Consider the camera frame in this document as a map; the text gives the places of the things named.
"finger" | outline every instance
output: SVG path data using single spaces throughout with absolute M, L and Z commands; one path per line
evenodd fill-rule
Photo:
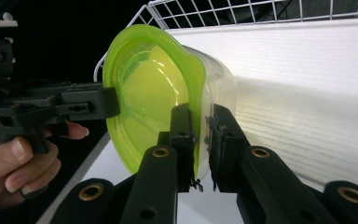
M 86 137 L 90 134 L 89 129 L 81 126 L 78 123 L 74 123 L 74 122 L 67 120 L 65 122 L 65 124 L 68 128 L 68 134 L 63 137 L 78 140 L 78 139 L 83 139 L 84 137 Z M 51 130 L 45 129 L 44 131 L 45 131 L 46 137 L 52 136 Z
M 0 178 L 21 167 L 33 156 L 31 145 L 22 137 L 0 145 Z
M 43 174 L 51 164 L 57 160 L 59 151 L 57 146 L 48 142 L 48 148 L 48 153 L 34 155 L 32 160 L 7 177 L 5 185 L 9 192 L 15 192 L 22 188 L 26 183 L 33 181 Z
M 22 194 L 27 195 L 45 187 L 57 175 L 57 173 L 60 171 L 60 168 L 61 162 L 57 159 L 43 174 L 24 185 L 21 188 Z

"wire basket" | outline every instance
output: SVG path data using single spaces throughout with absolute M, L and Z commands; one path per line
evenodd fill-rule
M 358 19 L 358 0 L 156 0 L 143 5 L 128 26 L 171 30 L 344 19 Z M 95 66 L 94 81 L 105 56 Z

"black background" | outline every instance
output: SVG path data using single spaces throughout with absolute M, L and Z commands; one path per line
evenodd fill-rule
M 148 1 L 8 0 L 0 8 L 10 12 L 19 27 L 0 29 L 13 38 L 13 79 L 48 78 L 73 83 L 92 81 L 96 63 L 115 36 Z M 60 193 L 81 162 L 106 132 L 105 120 L 79 122 L 90 130 L 83 140 L 49 140 L 59 149 L 62 168 L 48 191 L 34 199 L 34 221 Z

